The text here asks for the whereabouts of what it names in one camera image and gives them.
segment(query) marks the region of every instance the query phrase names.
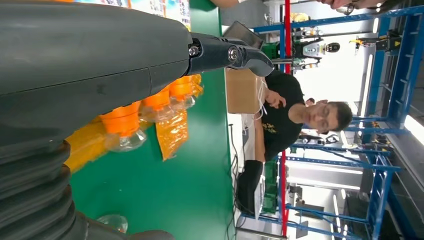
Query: clear plastic bottle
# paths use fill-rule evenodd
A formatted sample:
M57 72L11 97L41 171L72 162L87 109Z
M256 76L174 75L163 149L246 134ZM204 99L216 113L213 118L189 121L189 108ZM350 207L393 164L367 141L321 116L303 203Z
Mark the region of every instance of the clear plastic bottle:
M146 139L146 134L140 129L128 136L109 133L104 140L104 146L115 153L129 152L143 145Z
M169 85L170 102L175 111L189 109L196 103L192 95L192 77L183 76Z
M175 111L171 108L170 88L166 86L155 95L142 100L140 120L159 123L171 119Z
M121 216L118 214L104 215L99 217L97 221L102 224L109 225L121 233L124 233L124 234L127 233L128 220L124 216Z
M106 128L104 146L112 152L128 152L140 147L146 141L146 134L139 124L141 101L115 108L100 116Z

